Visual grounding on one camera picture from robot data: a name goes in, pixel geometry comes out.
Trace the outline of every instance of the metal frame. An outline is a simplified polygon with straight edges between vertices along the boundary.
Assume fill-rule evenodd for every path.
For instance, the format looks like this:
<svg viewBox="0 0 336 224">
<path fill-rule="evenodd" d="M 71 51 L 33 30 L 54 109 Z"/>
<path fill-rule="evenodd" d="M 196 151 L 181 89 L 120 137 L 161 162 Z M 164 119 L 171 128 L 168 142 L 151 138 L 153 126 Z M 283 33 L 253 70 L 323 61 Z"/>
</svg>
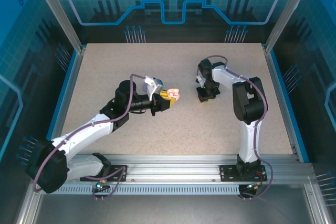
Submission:
<svg viewBox="0 0 336 224">
<path fill-rule="evenodd" d="M 74 49 L 79 53 L 77 57 L 68 86 L 66 88 L 64 99 L 61 103 L 61 111 L 57 117 L 55 129 L 52 137 L 61 133 L 62 126 L 65 121 L 66 111 L 69 107 L 71 95 L 75 87 L 77 75 L 80 69 L 83 55 L 82 45 L 75 30 L 73 29 L 66 13 L 64 12 L 59 0 L 46 0 L 52 12 L 55 14 L 58 22 L 64 30 L 66 36 L 70 40 Z M 281 91 L 279 78 L 277 77 L 275 65 L 270 56 L 275 42 L 279 38 L 290 16 L 296 9 L 300 0 L 289 0 L 282 11 L 274 29 L 272 30 L 267 42 L 265 57 L 270 70 L 271 78 L 274 83 L 277 98 L 279 100 L 280 109 L 283 114 L 286 129 L 289 134 L 291 144 L 294 146 L 293 155 L 264 155 L 263 158 L 271 163 L 274 168 L 274 184 L 302 184 L 305 187 L 307 201 L 310 205 L 312 217 L 316 223 L 331 223 L 331 219 L 322 193 L 317 184 L 316 177 L 311 164 L 298 162 L 303 160 L 298 140 L 290 119 L 289 111 L 285 103 L 284 95 Z M 138 185 L 184 185 L 184 186 L 235 186 L 238 183 L 222 183 L 220 181 L 219 165 L 235 164 L 236 155 L 111 155 L 107 158 L 114 164 L 128 165 L 127 181 L 123 183 L 126 187 L 136 187 Z M 93 183 L 79 183 L 72 181 L 65 186 L 76 187 L 83 185 L 91 185 Z M 21 212 L 19 214 L 17 224 L 33 223 L 35 215 L 38 211 L 42 193 L 34 193 L 30 184 Z"/>
<path fill-rule="evenodd" d="M 320 186 L 310 182 L 304 185 L 310 210 L 312 212 L 315 223 L 332 224 L 334 223 L 329 215 L 325 205 Z"/>
<path fill-rule="evenodd" d="M 76 183 L 62 185 L 53 194 L 57 195 L 90 195 L 95 185 Z M 114 189 L 105 189 L 96 193 L 106 195 Z M 173 184 L 122 184 L 116 188 L 115 195 L 239 195 L 239 185 L 173 185 Z"/>
<path fill-rule="evenodd" d="M 48 3 L 51 11 L 53 12 L 54 16 L 58 20 L 59 24 L 61 25 L 64 33 L 68 37 L 70 43 L 74 47 L 74 49 L 77 52 L 81 52 L 82 50 L 82 44 L 74 30 L 74 28 L 71 25 L 71 22 L 69 21 L 66 13 L 64 12 L 61 3 L 59 0 L 46 0 Z"/>
<path fill-rule="evenodd" d="M 30 183 L 16 224 L 33 223 L 40 199 L 41 194 L 33 192 L 33 183 Z"/>
<path fill-rule="evenodd" d="M 273 49 L 276 41 L 280 37 L 283 29 L 285 28 L 288 20 L 292 16 L 295 9 L 298 7 L 300 0 L 288 0 L 283 11 L 277 20 L 272 32 L 270 33 L 267 41 L 266 41 L 266 52 L 269 53 Z"/>
</svg>

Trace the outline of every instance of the blue printed backdrop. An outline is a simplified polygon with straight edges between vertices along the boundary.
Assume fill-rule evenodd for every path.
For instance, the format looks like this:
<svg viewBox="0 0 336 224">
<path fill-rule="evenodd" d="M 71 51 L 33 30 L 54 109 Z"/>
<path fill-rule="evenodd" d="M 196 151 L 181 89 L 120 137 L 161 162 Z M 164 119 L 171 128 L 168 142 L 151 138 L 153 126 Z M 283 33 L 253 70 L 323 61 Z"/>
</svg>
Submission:
<svg viewBox="0 0 336 224">
<path fill-rule="evenodd" d="M 336 172 L 336 0 L 301 0 L 274 47 L 310 160 Z"/>
<path fill-rule="evenodd" d="M 0 0 L 0 8 L 0 198 L 10 199 L 0 220 L 14 223 L 33 138 L 47 135 L 73 49 L 45 0 Z"/>
<path fill-rule="evenodd" d="M 86 43 L 263 42 L 287 0 L 60 1 Z"/>
</svg>

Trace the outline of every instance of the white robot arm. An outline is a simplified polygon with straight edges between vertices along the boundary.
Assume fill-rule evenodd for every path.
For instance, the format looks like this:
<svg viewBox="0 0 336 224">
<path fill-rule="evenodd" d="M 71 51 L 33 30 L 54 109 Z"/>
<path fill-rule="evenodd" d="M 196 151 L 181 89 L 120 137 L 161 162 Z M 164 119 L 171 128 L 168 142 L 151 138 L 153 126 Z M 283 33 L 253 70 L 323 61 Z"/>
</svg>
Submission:
<svg viewBox="0 0 336 224">
<path fill-rule="evenodd" d="M 208 59 L 204 59 L 198 65 L 198 73 L 196 82 L 201 86 L 197 88 L 197 92 L 201 102 L 216 98 L 220 94 L 218 89 L 219 84 L 224 85 L 233 93 L 234 112 L 236 117 L 241 121 L 241 139 L 238 154 L 239 165 L 237 168 L 239 167 L 240 175 L 244 179 L 246 178 L 247 171 L 251 170 L 251 166 L 260 166 L 260 161 L 258 161 L 254 150 L 254 130 L 257 127 L 256 151 L 259 154 L 258 144 L 261 122 L 257 126 L 256 123 L 264 112 L 261 97 L 250 84 L 240 79 L 238 74 L 233 75 L 233 72 L 222 62 L 212 64 Z M 250 81 L 264 92 L 259 78 L 254 77 Z"/>
<path fill-rule="evenodd" d="M 145 78 L 145 83 L 148 84 L 147 94 L 137 94 L 136 85 L 133 83 L 133 95 L 130 97 L 130 83 L 130 80 L 121 82 L 115 91 L 115 98 L 81 127 L 51 141 L 37 141 L 27 162 L 26 173 L 32 179 L 37 176 L 37 184 L 46 193 L 54 192 L 67 180 L 85 176 L 105 177 L 112 174 L 114 168 L 111 167 L 111 163 L 99 153 L 74 160 L 72 158 L 97 139 L 120 128 L 128 121 L 128 112 L 139 114 L 144 113 L 145 110 L 151 110 L 152 115 L 155 116 L 156 112 L 169 109 L 178 99 L 170 97 L 167 91 L 162 90 L 161 80 L 151 77 Z M 43 161 L 56 146 L 58 150 L 47 160 L 47 164 L 38 176 Z"/>
</svg>

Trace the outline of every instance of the robotic arm base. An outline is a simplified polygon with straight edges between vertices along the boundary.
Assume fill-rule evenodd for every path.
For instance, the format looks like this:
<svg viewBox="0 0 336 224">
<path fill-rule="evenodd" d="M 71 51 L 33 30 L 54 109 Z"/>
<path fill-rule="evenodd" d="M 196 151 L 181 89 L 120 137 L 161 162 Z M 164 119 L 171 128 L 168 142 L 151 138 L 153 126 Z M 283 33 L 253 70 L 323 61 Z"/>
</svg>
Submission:
<svg viewBox="0 0 336 224">
<path fill-rule="evenodd" d="M 42 162 L 54 148 L 52 142 L 46 139 L 36 142 L 25 169 L 32 179 L 35 179 Z M 42 170 L 38 184 L 46 193 L 53 193 L 67 180 L 68 171 L 67 158 L 64 155 L 64 151 L 56 151 Z"/>
<path fill-rule="evenodd" d="M 215 99 L 216 95 L 220 94 L 218 88 L 209 91 L 206 90 L 205 88 L 198 87 L 196 90 L 200 102 L 207 102 L 209 100 Z"/>
<path fill-rule="evenodd" d="M 260 164 L 260 160 L 244 163 L 239 155 L 236 165 L 221 165 L 219 171 L 221 182 L 259 182 L 260 176 L 257 172 L 261 172 L 264 182 L 267 181 L 265 166 Z"/>
</svg>

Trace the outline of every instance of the purple cable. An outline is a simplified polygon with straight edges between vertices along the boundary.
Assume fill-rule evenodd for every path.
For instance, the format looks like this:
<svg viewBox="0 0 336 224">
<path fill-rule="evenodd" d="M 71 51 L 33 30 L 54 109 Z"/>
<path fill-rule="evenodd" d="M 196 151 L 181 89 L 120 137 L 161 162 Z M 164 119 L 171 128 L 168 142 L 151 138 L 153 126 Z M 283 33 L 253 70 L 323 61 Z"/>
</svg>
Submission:
<svg viewBox="0 0 336 224">
<path fill-rule="evenodd" d="M 38 171 L 37 171 L 37 173 L 36 173 L 36 176 L 35 176 L 35 178 L 34 178 L 34 182 L 33 182 L 33 191 L 34 191 L 34 192 L 37 193 L 37 192 L 39 192 L 39 191 L 42 190 L 42 188 L 37 189 L 37 188 L 36 188 L 36 185 L 37 185 L 37 181 L 38 181 L 38 179 L 39 179 L 39 177 L 40 177 L 40 175 L 41 175 L 41 172 L 42 172 L 42 170 L 44 169 L 44 167 L 46 166 L 47 162 L 48 162 L 48 161 L 50 160 L 50 158 L 54 155 L 54 153 L 55 153 L 56 151 L 58 151 L 58 149 L 61 148 L 62 145 L 66 144 L 66 142 L 67 142 L 70 138 L 72 138 L 75 134 L 77 134 L 78 132 L 80 132 L 80 131 L 82 131 L 82 130 L 88 128 L 88 127 L 91 127 L 91 126 L 94 127 L 95 125 L 97 125 L 97 124 L 101 124 L 101 123 L 113 123 L 113 122 L 116 122 L 116 121 L 122 119 L 124 116 L 127 115 L 127 113 L 128 113 L 129 110 L 130 110 L 131 103 L 132 103 L 132 97 L 133 97 L 133 77 L 138 77 L 138 78 L 140 78 L 140 79 L 145 79 L 145 77 L 143 77 L 143 76 L 139 76 L 139 75 L 137 75 L 137 74 L 131 74 L 131 77 L 130 77 L 130 80 L 131 80 L 131 84 L 130 84 L 130 88 L 131 88 L 131 90 L 130 90 L 130 99 L 129 99 L 129 101 L 128 101 L 128 105 L 127 105 L 127 108 L 126 108 L 125 112 L 124 112 L 121 116 L 119 116 L 118 118 L 115 118 L 115 119 L 102 120 L 102 121 L 94 122 L 93 124 L 92 124 L 92 123 L 88 123 L 88 124 L 83 125 L 82 127 L 78 128 L 78 129 L 74 130 L 71 134 L 69 134 L 69 135 L 68 135 L 62 142 L 59 143 L 59 145 L 57 145 L 57 146 L 56 146 L 56 147 L 49 153 L 49 155 L 46 157 L 46 159 L 42 162 L 42 164 L 41 164 L 40 168 L 38 169 Z"/>
<path fill-rule="evenodd" d="M 215 57 L 224 59 L 225 60 L 224 64 L 227 65 L 228 60 L 225 56 L 222 56 L 222 55 L 211 55 L 211 56 L 206 57 L 206 59 L 215 58 Z"/>
<path fill-rule="evenodd" d="M 266 165 L 269 166 L 269 168 L 270 168 L 270 170 L 271 170 L 271 178 L 270 178 L 269 184 L 267 185 L 266 189 L 265 189 L 261 194 L 259 194 L 259 195 L 255 196 L 255 197 L 251 198 L 251 199 L 257 199 L 257 198 L 261 197 L 261 196 L 262 196 L 262 195 L 269 189 L 269 187 L 271 186 L 271 184 L 272 184 L 272 182 L 273 182 L 273 167 L 271 166 L 271 164 L 270 164 L 269 162 L 263 160 L 263 159 L 259 156 L 259 154 L 258 154 L 258 152 L 257 152 L 257 130 L 258 130 L 257 127 L 258 127 L 258 124 L 264 119 L 264 117 L 265 117 L 265 115 L 266 115 L 266 113 L 267 113 L 267 108 L 268 108 L 268 106 L 267 106 L 267 101 L 266 101 L 266 98 L 265 98 L 264 94 L 262 93 L 262 91 L 261 91 L 261 90 L 260 90 L 260 89 L 259 89 L 253 82 L 251 82 L 249 79 L 245 78 L 244 76 L 240 76 L 240 75 L 238 75 L 238 74 L 232 72 L 231 70 L 229 70 L 229 69 L 227 69 L 227 68 L 226 68 L 226 71 L 227 71 L 228 73 L 232 74 L 233 76 L 235 76 L 235 77 L 237 77 L 237 78 L 239 78 L 239 79 L 242 79 L 242 80 L 248 82 L 253 88 L 255 88 L 255 90 L 256 90 L 256 91 L 258 92 L 258 94 L 260 95 L 260 97 L 261 97 L 261 99 L 262 99 L 262 102 L 263 102 L 263 104 L 264 104 L 264 113 L 263 113 L 263 115 L 261 116 L 261 118 L 256 122 L 256 125 L 254 126 L 253 149 L 254 149 L 254 153 L 255 153 L 256 157 L 257 157 L 261 162 L 263 162 L 263 163 L 265 163 Z"/>
</svg>

